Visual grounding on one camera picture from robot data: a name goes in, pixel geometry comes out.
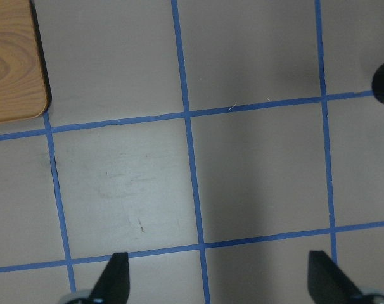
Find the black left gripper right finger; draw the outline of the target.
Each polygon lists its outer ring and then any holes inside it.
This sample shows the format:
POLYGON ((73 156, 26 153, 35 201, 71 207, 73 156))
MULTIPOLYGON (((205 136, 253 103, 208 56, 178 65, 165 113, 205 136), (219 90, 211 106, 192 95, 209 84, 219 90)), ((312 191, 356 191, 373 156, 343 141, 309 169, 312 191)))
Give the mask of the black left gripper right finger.
POLYGON ((369 298, 324 251, 310 251, 307 289, 314 303, 369 303, 369 298))

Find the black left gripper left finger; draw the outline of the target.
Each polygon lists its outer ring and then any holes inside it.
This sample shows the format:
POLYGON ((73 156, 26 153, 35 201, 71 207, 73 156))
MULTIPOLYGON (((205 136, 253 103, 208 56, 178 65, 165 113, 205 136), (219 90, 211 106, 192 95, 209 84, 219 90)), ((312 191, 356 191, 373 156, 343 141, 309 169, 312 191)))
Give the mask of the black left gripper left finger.
POLYGON ((114 253, 87 297, 87 303, 126 304, 129 293, 128 253, 114 253))

